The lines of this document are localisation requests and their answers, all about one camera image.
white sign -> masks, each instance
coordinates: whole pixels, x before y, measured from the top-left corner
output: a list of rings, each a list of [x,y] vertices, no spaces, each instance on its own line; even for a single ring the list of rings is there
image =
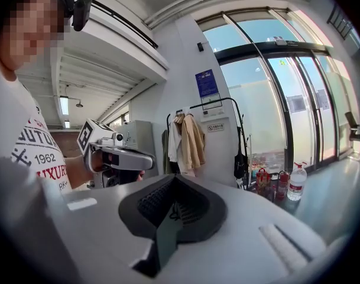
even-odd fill
[[[213,133],[214,131],[225,130],[225,125],[223,123],[211,124],[207,126],[207,131]]]
[[[202,103],[207,103],[207,102],[211,102],[211,101],[219,100],[219,99],[220,99],[220,95],[219,95],[219,93],[216,93],[215,95],[211,95],[211,96],[201,98],[201,102]],[[204,106],[202,106],[202,108],[205,111],[207,109],[211,109],[211,108],[214,108],[214,107],[221,107],[221,106],[222,106],[222,102],[218,101],[218,102],[214,102],[214,103],[211,103],[211,104],[204,105]]]

black bag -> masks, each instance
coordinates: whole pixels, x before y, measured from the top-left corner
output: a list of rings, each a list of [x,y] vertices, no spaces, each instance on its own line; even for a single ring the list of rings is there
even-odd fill
[[[245,157],[241,152],[241,127],[238,127],[238,138],[239,138],[239,149],[238,149],[238,154],[235,156],[233,175],[237,179],[241,179],[245,174],[245,169],[248,162],[247,157]]]

beige jacket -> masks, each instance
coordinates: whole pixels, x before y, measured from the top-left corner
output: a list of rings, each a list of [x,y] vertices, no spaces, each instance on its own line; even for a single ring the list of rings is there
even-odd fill
[[[199,168],[205,163],[205,134],[190,114],[182,123],[181,146],[186,169]]]

black mesh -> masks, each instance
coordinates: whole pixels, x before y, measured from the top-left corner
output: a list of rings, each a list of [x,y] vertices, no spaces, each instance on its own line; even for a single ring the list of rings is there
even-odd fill
[[[178,243],[206,240],[227,214],[220,196],[181,175],[172,175],[127,196],[119,205],[119,216],[134,235],[155,239],[156,229],[174,203],[183,224]]]
[[[138,210],[149,222],[158,227],[172,203],[173,186],[172,182],[168,182],[141,198],[138,202]]]

